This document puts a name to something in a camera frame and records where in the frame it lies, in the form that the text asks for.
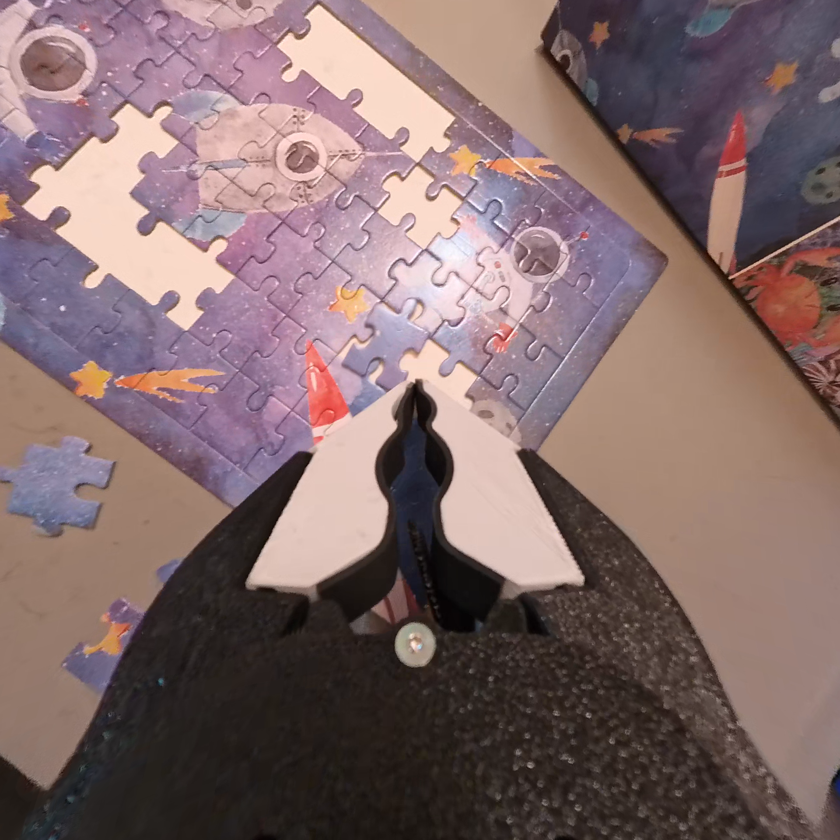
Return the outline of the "space jigsaw puzzle board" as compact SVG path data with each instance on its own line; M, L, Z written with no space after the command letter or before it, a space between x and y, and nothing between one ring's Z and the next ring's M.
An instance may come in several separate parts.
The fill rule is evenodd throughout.
M365 2L2 2L2 342L232 506L376 304L538 448L666 264Z

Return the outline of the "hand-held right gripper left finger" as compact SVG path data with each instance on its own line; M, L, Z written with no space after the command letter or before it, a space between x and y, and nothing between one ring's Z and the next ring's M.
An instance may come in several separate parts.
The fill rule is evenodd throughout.
M405 382L331 432L309 460L250 571L250 590L331 601L362 615L398 572L391 484L404 466L415 386Z

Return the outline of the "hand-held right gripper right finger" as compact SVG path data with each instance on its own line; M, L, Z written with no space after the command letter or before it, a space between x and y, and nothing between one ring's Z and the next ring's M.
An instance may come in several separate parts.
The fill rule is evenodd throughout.
M444 606L483 622L499 601L585 584L527 470L532 451L424 382L418 424L437 483L429 564Z

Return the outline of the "beige desk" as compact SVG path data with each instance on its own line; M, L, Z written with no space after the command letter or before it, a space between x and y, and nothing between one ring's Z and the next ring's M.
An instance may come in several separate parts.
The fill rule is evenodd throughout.
M565 81L539 54L551 2L368 2L668 258L541 456L645 553L744 727L821 835L838 765L838 430ZM2 755L48 786L98 696L61 666L117 598L228 512L2 345L2 465L84 438L115 461L93 529L43 537L2 484Z

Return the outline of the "blue jigsaw piece orange mark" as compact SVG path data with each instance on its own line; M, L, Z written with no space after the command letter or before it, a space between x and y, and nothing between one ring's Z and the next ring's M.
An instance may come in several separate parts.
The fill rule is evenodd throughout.
M119 598L100 615L101 633L93 642L79 642L61 662L62 669L101 696L144 618L144 610Z

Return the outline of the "space print puzzle box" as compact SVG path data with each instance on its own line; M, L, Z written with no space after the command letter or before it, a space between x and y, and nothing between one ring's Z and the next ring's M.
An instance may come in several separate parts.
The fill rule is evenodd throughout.
M838 417L838 1L562 1L554 65Z

